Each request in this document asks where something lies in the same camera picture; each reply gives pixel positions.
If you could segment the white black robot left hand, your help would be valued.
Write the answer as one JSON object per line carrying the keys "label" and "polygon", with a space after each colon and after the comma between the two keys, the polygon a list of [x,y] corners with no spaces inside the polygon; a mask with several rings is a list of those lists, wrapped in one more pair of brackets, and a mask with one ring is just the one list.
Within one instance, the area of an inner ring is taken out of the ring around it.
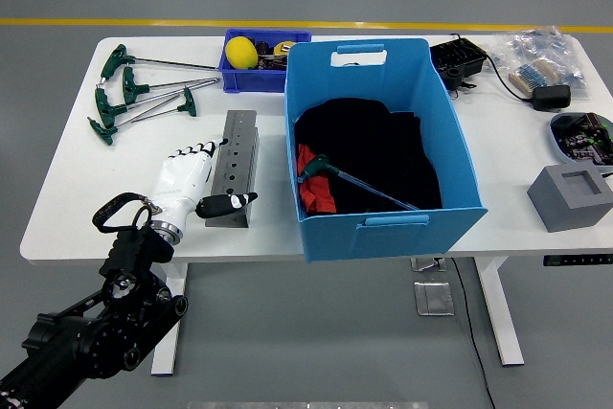
{"label": "white black robot left hand", "polygon": [[179,149],[162,165],[150,200],[155,206],[151,227],[172,245],[183,238],[187,217],[202,219],[231,215],[258,198],[256,193],[222,193],[206,196],[204,189],[216,151],[226,139]]}

